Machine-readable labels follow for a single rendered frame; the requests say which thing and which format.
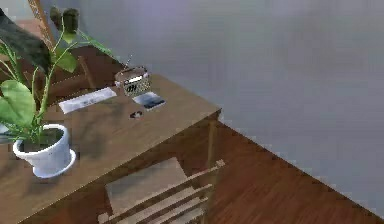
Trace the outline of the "dark smartphone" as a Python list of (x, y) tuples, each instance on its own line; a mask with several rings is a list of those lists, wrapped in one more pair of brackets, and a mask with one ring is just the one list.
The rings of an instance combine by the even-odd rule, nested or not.
[(152, 110), (153, 108), (165, 103), (165, 100), (154, 92), (146, 92), (133, 98), (133, 101), (146, 110)]

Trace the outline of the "small brown radio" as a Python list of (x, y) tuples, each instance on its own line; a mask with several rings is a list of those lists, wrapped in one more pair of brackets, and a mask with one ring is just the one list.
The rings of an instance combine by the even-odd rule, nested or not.
[(135, 97), (151, 87), (151, 77), (148, 69), (143, 65), (134, 65), (132, 56), (124, 63), (122, 70), (114, 75), (115, 85), (126, 96)]

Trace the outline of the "brown wooden table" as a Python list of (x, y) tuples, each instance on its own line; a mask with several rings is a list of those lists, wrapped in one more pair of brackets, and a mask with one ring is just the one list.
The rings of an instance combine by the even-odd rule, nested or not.
[(69, 129), (77, 158), (57, 177), (41, 179), (18, 159), (9, 144), (0, 145), (0, 224), (44, 224), (118, 176), (137, 166), (141, 156), (193, 125), (215, 120), (221, 108), (169, 79), (154, 74), (152, 91), (165, 103), (145, 110), (120, 93), (108, 101), (65, 114), (58, 106), (46, 119)]

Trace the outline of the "light wooden slatted chair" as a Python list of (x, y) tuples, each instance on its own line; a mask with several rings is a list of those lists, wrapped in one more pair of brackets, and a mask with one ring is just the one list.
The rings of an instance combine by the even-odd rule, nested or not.
[(105, 186), (111, 211), (97, 224), (209, 224), (208, 214), (225, 162), (188, 176), (175, 158)]

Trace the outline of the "brown wooden chair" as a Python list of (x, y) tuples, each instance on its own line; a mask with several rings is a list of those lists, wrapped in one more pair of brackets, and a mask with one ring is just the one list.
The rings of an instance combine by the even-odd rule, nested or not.
[(55, 68), (48, 91), (49, 105), (111, 85), (114, 75), (122, 68), (116, 59), (93, 46), (80, 47), (71, 53), (76, 68), (73, 72)]

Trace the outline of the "green plant in white pot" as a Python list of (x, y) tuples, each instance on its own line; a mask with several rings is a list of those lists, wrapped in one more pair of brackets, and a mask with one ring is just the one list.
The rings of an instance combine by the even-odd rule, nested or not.
[(45, 124), (51, 77), (57, 66), (73, 71), (76, 59), (71, 50), (81, 42), (96, 47), (110, 56), (111, 50), (78, 28), (78, 11), (69, 8), (59, 14), (57, 27), (65, 48), (55, 45), (50, 50), (52, 65), (48, 73), (18, 55), (0, 40), (0, 54), (10, 62), (2, 72), (8, 79), (0, 82), (0, 124), (7, 131), (3, 136), (13, 142), (15, 156), (28, 162), (40, 178), (58, 176), (68, 170), (76, 159), (69, 146), (68, 129), (61, 124)]

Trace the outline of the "light wooden floor lamp pole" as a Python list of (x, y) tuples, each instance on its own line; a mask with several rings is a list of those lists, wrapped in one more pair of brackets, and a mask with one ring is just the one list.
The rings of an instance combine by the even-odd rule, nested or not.
[(28, 4), (32, 10), (33, 16), (38, 20), (38, 27), (41, 32), (41, 37), (47, 47), (52, 50), (55, 46), (55, 39), (52, 35), (52, 32), (49, 28), (46, 13), (42, 8), (40, 0), (27, 0)]

